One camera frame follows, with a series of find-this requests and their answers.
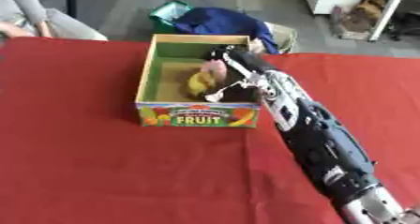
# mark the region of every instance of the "table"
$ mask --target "table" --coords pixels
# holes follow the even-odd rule
[[[261,113],[256,129],[140,127],[146,43],[16,38],[0,49],[0,222],[340,223]],[[419,60],[266,56],[420,201]]]

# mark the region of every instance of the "person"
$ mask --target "person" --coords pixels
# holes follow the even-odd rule
[[[107,40],[95,29],[39,0],[0,0],[0,42],[8,37],[63,37]]]

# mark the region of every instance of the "gray pants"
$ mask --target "gray pants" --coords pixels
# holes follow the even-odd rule
[[[59,38],[108,40],[97,30],[77,21],[57,9],[47,9],[48,25],[51,27],[52,35]],[[38,36],[37,29],[30,24],[23,16],[14,17],[10,22],[20,26]]]

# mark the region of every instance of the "green bin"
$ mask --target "green bin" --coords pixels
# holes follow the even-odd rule
[[[193,7],[173,0],[160,7],[155,8],[149,14],[149,18],[154,24],[154,33],[156,34],[173,34],[176,33],[176,28],[173,25],[173,21],[182,17],[188,11],[192,10]]]

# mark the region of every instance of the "gray floor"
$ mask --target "gray floor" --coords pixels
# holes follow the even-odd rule
[[[152,24],[148,13],[168,0],[80,0],[79,20],[110,39],[149,40]],[[298,31],[297,52],[330,52],[420,57],[420,37],[406,36],[400,42],[383,36],[375,43],[333,37],[323,16],[313,16],[305,0],[180,0],[194,7],[226,7],[245,11],[265,22]],[[64,9],[64,0],[42,0],[46,7]]]

